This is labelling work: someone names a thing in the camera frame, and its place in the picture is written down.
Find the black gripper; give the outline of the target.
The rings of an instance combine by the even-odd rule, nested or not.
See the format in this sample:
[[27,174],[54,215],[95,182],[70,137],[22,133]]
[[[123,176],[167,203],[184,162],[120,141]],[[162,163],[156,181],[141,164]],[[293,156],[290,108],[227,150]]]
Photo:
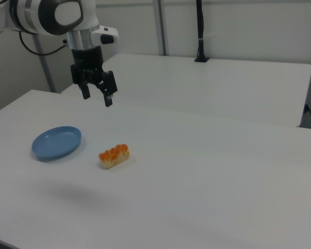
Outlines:
[[104,97],[105,106],[112,105],[112,97],[118,91],[112,71],[103,72],[103,55],[101,46],[88,50],[72,50],[74,64],[70,66],[73,83],[79,86],[84,99],[90,98],[88,84],[96,87]]

